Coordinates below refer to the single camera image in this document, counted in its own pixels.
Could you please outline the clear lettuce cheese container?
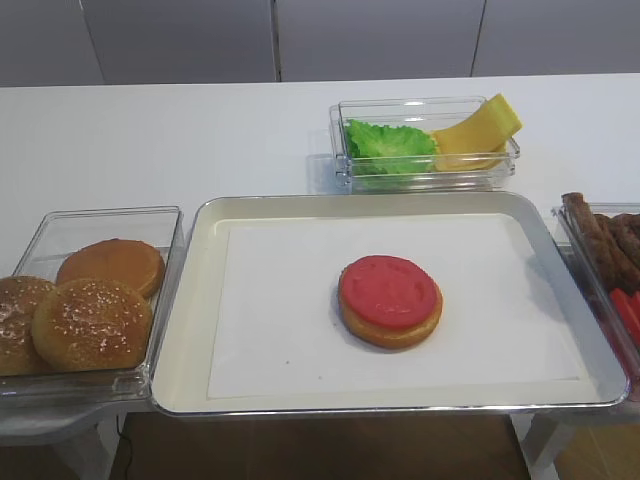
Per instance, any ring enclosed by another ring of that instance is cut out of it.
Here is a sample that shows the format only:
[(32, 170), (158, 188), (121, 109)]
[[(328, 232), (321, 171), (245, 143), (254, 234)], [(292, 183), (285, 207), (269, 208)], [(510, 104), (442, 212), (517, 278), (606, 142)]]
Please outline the clear lettuce cheese container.
[[(336, 165), (336, 178), (352, 193), (410, 192), (426, 190), (493, 190), (504, 185), (515, 172), (520, 147), (514, 136), (505, 142), (506, 153), (500, 164), (489, 170), (414, 173), (400, 175), (354, 176), (345, 127), (351, 120), (374, 125), (418, 128), (430, 136), (433, 131), (456, 125), (473, 114), (485, 101), (483, 97), (443, 97), (343, 101), (330, 109), (330, 133)], [(434, 164), (443, 155), (429, 157)]]

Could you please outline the left sesame top bun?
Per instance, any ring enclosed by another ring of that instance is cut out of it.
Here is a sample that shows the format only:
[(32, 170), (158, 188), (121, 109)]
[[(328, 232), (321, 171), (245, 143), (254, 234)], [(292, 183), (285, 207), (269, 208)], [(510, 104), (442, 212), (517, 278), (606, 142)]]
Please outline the left sesame top bun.
[(1, 279), (2, 376), (42, 374), (51, 370), (35, 349), (31, 322), (36, 308), (53, 289), (53, 283), (34, 276)]

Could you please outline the sesame bun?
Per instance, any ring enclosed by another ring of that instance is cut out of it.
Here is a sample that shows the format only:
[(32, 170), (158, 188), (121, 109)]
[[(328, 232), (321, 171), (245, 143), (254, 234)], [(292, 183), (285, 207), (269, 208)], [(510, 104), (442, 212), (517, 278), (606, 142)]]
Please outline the sesame bun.
[(1, 279), (2, 376), (42, 374), (51, 370), (35, 349), (31, 322), (36, 308), (53, 289), (53, 283), (34, 276)]
[(83, 278), (55, 287), (31, 323), (38, 354), (63, 372), (130, 369), (146, 356), (149, 302), (114, 280)]

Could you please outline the brown patty in container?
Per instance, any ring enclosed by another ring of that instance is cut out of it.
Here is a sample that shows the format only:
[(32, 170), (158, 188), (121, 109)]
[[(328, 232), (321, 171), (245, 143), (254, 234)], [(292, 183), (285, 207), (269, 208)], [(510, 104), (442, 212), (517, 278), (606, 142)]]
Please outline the brown patty in container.
[(595, 218), (604, 233), (609, 233), (618, 256), (620, 275), (629, 278), (639, 276), (639, 215), (623, 213), (614, 217), (596, 214)]

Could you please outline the red tomato slices in container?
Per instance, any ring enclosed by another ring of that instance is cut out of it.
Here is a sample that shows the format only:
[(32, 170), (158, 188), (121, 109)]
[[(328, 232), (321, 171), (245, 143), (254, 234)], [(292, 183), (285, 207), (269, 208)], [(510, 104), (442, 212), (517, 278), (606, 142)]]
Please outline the red tomato slices in container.
[(614, 289), (609, 293), (609, 298), (635, 347), (639, 348), (639, 293), (630, 296), (621, 289)]

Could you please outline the white metal serving tray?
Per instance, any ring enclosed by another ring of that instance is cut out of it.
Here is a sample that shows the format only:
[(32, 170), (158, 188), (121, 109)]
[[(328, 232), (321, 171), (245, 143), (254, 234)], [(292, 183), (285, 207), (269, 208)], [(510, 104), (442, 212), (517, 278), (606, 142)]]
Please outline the white metal serving tray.
[[(269, 221), (504, 214), (519, 223), (579, 351), (576, 380), (212, 397), (208, 393), (233, 225)], [(507, 192), (220, 198), (198, 212), (152, 381), (172, 414), (384, 412), (609, 406), (629, 382), (535, 206)]]

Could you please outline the clear bun container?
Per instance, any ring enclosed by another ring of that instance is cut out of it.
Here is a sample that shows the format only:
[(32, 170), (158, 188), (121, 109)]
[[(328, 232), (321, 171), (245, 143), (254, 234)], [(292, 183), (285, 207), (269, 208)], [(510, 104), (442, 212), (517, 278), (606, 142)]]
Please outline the clear bun container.
[(54, 288), (63, 261), (74, 252), (109, 239), (128, 239), (155, 247), (165, 261), (161, 287), (146, 299), (153, 323), (146, 356), (130, 369), (63, 372), (51, 367), (42, 374), (2, 376), (1, 405), (22, 406), (84, 404), (147, 399), (166, 330), (179, 270), (184, 259), (182, 213), (179, 208), (145, 207), (106, 210), (59, 211), (47, 214), (11, 276), (34, 276)]

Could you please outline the white paper tray liner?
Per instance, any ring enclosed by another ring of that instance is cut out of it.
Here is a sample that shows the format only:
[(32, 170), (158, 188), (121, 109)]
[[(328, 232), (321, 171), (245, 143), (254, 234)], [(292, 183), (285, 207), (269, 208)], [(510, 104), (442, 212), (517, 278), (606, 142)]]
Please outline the white paper tray liner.
[[(444, 310), (418, 346), (387, 352), (343, 327), (342, 270), (413, 261)], [(232, 226), (212, 397), (576, 380), (585, 368), (521, 226), (504, 214), (269, 221)]]

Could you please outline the green lettuce leaf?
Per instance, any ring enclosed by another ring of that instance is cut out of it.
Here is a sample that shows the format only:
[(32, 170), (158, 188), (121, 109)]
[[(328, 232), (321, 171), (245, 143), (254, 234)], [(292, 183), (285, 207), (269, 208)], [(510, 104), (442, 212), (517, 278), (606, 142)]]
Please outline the green lettuce leaf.
[(345, 127), (354, 176), (429, 173), (437, 153), (432, 137), (414, 127), (351, 120)]

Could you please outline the rear brown patty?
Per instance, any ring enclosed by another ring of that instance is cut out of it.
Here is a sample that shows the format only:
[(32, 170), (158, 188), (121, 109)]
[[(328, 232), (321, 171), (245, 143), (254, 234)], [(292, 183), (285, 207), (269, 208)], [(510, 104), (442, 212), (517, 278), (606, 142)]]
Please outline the rear brown patty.
[(639, 216), (628, 213), (611, 219), (612, 232), (621, 248), (639, 248)]

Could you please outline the front sesame top bun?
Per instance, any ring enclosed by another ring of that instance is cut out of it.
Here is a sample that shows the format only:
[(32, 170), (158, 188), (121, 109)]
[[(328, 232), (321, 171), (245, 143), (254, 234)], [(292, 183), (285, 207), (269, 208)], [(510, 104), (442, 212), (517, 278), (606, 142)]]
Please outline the front sesame top bun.
[(130, 369), (146, 356), (149, 302), (114, 280), (83, 278), (55, 287), (31, 323), (38, 354), (63, 372)]

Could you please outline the brown burger patty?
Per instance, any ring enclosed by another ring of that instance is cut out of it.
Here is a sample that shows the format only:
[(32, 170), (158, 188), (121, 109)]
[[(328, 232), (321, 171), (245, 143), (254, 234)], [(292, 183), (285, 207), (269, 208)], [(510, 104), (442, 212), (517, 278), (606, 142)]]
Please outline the brown burger patty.
[(629, 278), (625, 274), (620, 275), (618, 256), (612, 248), (616, 249), (609, 233), (604, 233), (591, 206), (584, 200), (579, 192), (566, 193), (562, 196), (565, 211), (574, 220), (574, 225), (582, 232), (588, 252), (592, 255), (599, 278), (605, 289), (611, 292), (621, 289), (627, 294), (633, 295), (639, 290), (639, 276)]

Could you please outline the plain bottom bun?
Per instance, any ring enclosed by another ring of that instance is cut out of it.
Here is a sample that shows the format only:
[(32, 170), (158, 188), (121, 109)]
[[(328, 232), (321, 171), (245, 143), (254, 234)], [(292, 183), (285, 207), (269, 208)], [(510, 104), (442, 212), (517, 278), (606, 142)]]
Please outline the plain bottom bun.
[(114, 238), (86, 246), (67, 257), (58, 269), (55, 283), (108, 279), (151, 298), (161, 287), (164, 274), (165, 261), (155, 247), (138, 240)]

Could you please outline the flat yellow cheese slice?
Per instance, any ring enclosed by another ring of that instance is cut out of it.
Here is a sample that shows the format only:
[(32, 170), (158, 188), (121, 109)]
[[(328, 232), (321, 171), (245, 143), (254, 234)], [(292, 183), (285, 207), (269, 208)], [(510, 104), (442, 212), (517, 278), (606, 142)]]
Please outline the flat yellow cheese slice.
[(506, 153), (506, 144), (502, 143), (490, 152), (482, 154), (451, 154), (438, 157), (434, 162), (438, 172), (463, 172), (489, 170), (501, 163)]

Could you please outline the bottom bun on tray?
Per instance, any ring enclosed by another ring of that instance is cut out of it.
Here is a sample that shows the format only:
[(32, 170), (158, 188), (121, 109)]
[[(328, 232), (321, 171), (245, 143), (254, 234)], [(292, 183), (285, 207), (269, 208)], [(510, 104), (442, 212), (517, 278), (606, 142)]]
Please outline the bottom bun on tray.
[(413, 347), (426, 340), (437, 328), (443, 311), (444, 300), (438, 294), (433, 311), (417, 325), (400, 330), (371, 324), (357, 314), (342, 295), (338, 295), (342, 321), (347, 330), (366, 343), (389, 350)]

